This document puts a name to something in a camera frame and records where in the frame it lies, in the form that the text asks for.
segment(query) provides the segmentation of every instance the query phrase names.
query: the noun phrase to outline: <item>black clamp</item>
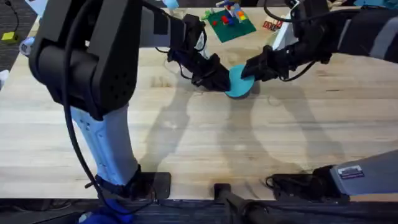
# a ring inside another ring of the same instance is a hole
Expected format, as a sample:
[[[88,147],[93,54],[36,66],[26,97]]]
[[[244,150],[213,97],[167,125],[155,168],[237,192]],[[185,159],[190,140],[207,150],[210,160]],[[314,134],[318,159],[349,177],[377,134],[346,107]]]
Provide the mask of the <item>black clamp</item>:
[[[278,201],[348,203],[349,196],[341,193],[333,181],[332,167],[315,169],[312,174],[274,174],[264,184]]]

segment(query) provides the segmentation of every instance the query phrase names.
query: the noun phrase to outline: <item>blue cloth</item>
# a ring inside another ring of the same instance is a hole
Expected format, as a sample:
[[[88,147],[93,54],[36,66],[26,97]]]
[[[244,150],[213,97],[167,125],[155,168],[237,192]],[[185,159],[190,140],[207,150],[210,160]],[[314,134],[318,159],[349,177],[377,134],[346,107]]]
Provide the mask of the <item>blue cloth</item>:
[[[398,0],[356,0],[356,6],[381,6],[389,9],[398,9]]]
[[[245,95],[254,84],[254,75],[245,79],[241,78],[244,65],[237,65],[229,70],[229,80],[231,82],[231,90],[225,92],[230,97],[240,97]]]
[[[128,212],[122,206],[120,206],[116,200],[106,200],[108,205],[113,209],[120,212]],[[93,214],[88,217],[81,224],[125,224],[132,223],[133,215],[120,215],[110,210],[107,207],[103,207],[94,211]]]
[[[176,8],[180,7],[180,5],[178,4],[177,0],[163,0],[163,3],[169,9],[176,9]]]

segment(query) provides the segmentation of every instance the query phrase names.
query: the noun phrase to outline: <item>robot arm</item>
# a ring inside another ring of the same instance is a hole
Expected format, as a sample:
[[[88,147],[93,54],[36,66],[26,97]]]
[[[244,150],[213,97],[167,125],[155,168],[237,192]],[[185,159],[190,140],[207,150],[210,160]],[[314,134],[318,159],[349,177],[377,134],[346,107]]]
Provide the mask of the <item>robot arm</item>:
[[[141,172],[127,127],[139,48],[169,47],[169,61],[186,67],[193,73],[192,83],[209,90],[229,90],[229,71],[216,54],[207,59],[195,48],[205,26],[196,16],[181,20],[142,1],[97,0],[87,4],[80,26],[72,30],[84,3],[48,2],[29,57],[32,74],[55,102],[63,103],[67,38],[76,33],[67,94],[72,118],[96,162],[96,183],[122,197],[145,197],[155,188],[158,199],[167,198],[170,174]]]
[[[321,1],[307,0],[304,6]],[[300,19],[303,10],[292,16]],[[256,80],[280,78],[291,81],[289,70],[315,62],[328,63],[334,53],[373,57],[398,63],[398,11],[370,9],[356,11],[315,11],[311,23],[295,22],[298,42],[281,50],[265,46],[263,53],[247,61],[242,77],[255,75]],[[274,174],[266,185],[277,200],[301,198],[314,202],[346,201],[350,195],[398,192],[398,151],[321,167],[313,174]]]

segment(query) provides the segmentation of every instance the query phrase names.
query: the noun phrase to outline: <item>blue lego brick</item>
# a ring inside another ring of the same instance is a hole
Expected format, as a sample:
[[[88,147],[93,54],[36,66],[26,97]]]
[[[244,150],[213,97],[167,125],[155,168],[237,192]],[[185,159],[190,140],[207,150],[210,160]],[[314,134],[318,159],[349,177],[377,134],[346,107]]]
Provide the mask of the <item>blue lego brick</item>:
[[[232,17],[229,17],[228,18],[228,25],[232,25],[232,24],[234,24],[234,21],[232,20]]]

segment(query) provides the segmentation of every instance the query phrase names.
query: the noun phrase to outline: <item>red lego brick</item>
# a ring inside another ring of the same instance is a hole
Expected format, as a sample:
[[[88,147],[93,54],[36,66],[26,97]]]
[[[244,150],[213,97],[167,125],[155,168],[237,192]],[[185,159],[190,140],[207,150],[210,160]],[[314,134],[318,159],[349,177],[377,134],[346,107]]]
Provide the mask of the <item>red lego brick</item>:
[[[221,20],[227,24],[228,23],[228,18],[226,16],[221,16]]]

